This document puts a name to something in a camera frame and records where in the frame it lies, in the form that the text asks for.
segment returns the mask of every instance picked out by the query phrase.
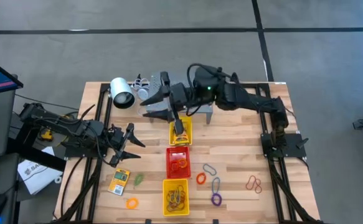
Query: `wooden table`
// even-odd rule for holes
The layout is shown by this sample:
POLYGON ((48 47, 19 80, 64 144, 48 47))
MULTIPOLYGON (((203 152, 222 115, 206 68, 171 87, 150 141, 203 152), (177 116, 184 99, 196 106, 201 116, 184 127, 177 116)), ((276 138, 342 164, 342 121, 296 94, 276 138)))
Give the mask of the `wooden table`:
MULTIPOLYGON (((86 83, 80 111, 85 111, 97 103, 100 85, 101 82, 86 83)), ((270 83, 270 91, 272 97, 280 96, 285 106, 293 110, 288 88, 284 83, 270 83)), ((105 114, 106 99, 107 97, 103 103, 101 121, 105 114)), ((150 123, 148 118, 138 114, 138 110, 139 101, 127 110, 120 110, 114 106, 111 109, 110 123, 122 128, 128 123, 134 123, 134 133, 146 148, 131 143, 126 147, 126 151, 138 154, 141 158, 127 159, 118 165, 119 168, 131 171, 122 197, 107 191, 115 169, 103 164, 95 207, 95 223, 143 223, 147 218, 152 219, 153 223, 212 223, 213 219, 219 219, 220 223, 278 223, 268 162, 263 156, 260 142, 262 127, 256 111, 243 109, 222 111, 214 106, 209 125, 205 123, 204 115, 193 116, 193 145, 190 146, 192 175, 188 182, 191 212, 189 216, 169 218, 163 216, 162 205, 162 181, 166 178, 165 152, 169 147, 169 125, 158 119, 150 123), (223 197, 223 202, 219 207, 215 207, 210 201, 213 177, 207 175, 206 183, 203 185, 196 183, 196 175, 203 172, 202 166, 205 163, 215 167, 216 176, 221 179, 219 193, 223 197), (133 188, 134 178, 138 173, 144 174, 144 181, 133 188), (256 194, 253 190, 245 188, 251 175, 261 179, 262 193, 256 194), (126 198, 131 197, 139 200, 136 210, 126 209, 126 198)), ((94 116, 95 110, 91 110, 85 119, 94 119, 94 116)), ((294 117, 289 114, 288 119, 290 125, 286 132, 297 131, 294 117)), ((107 160, 113 154, 112 150, 108 152, 107 160)), ((58 217, 65 181, 76 161, 76 158, 70 159, 64 171, 55 208, 55 215, 58 217)), ((287 158, 285 162, 291 191, 312 217, 319 218, 307 167, 295 158, 287 158)), ((85 159, 78 165, 71 178, 65 197, 65 209, 80 191, 84 168, 85 159)), ((283 193, 281 199, 287 219, 289 215, 283 193)), ((90 194, 86 196, 83 218, 87 218, 89 203, 90 194)))

